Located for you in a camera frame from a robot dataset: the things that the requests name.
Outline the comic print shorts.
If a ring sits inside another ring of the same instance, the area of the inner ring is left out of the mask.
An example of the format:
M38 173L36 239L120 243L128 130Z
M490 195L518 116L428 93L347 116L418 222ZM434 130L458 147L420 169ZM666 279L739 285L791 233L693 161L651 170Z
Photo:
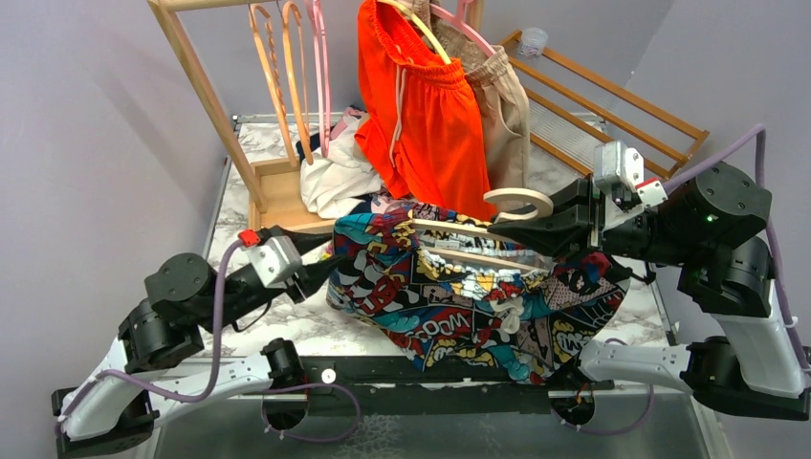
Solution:
M420 230L418 219L484 229L486 223L430 204L357 213L334 225L341 262L327 302L380 329L419 370L446 357L504 370L542 385L614 317L630 271L592 253L550 272L496 270L442 257L451 249L504 260L531 251L516 243Z

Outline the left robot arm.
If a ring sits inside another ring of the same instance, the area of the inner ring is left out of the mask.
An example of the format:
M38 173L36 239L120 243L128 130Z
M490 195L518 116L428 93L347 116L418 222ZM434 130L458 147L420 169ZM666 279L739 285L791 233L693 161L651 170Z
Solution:
M298 303L314 295L338 263L305 264L303 256L329 239L278 226L247 229L219 267L191 252L166 260L144 281L145 298L89 377L54 392L57 455L116 454L205 405L263 389L301 389L305 371L290 340L273 339L224 364L222 333L278 297Z

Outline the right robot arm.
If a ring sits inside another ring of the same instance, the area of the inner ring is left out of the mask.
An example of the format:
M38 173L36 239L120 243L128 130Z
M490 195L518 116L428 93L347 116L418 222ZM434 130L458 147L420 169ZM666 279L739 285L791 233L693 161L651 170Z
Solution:
M623 380L682 391L727 415L806 421L810 391L772 295L777 263L761 232L772 195L743 171L718 163L657 208L608 225L609 200L579 179L555 194L555 212L491 226L493 234L564 262L619 255L680 271L679 292L722 328L701 342L663 347L594 340L552 363L554 381Z

